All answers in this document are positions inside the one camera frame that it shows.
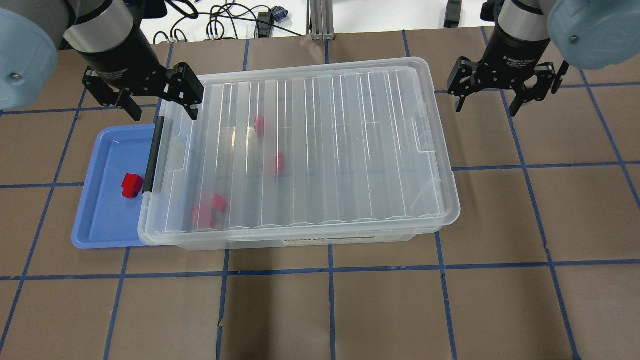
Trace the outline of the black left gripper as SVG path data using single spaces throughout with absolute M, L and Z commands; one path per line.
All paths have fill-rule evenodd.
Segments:
M 101 105 L 119 107 L 130 118 L 141 121 L 143 111 L 131 96 L 155 96 L 183 105 L 192 121 L 199 115 L 204 85 L 187 63 L 164 67 L 141 30 L 130 34 L 116 47 L 102 52 L 83 52 L 82 58 L 96 76 L 82 80 L 87 91 Z

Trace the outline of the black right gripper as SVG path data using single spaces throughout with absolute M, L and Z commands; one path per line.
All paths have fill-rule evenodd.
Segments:
M 549 92 L 555 94 L 570 64 L 563 61 L 556 68 L 552 62 L 541 62 L 550 42 L 518 39 L 496 25 L 478 62 L 464 56 L 455 62 L 446 82 L 446 91 L 455 96 L 455 111 L 462 111 L 466 97 L 485 89 L 512 89 L 511 117 L 530 101 L 542 101 Z

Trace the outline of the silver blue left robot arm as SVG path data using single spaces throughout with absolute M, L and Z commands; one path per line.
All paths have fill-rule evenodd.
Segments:
M 0 3 L 0 107 L 23 109 L 41 95 L 67 44 L 87 63 L 82 84 L 103 107 L 125 110 L 139 121 L 135 97 L 181 105 L 192 120 L 204 86 L 187 63 L 160 63 L 141 29 L 144 19 L 164 18 L 178 0 L 3 0 Z

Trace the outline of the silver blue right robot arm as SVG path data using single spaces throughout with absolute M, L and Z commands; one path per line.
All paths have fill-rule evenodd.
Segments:
M 514 91 L 525 104 L 556 94 L 569 68 L 603 69 L 640 51 L 637 0 L 487 0 L 480 18 L 494 23 L 480 60 L 459 57 L 446 82 L 455 111 L 478 92 Z

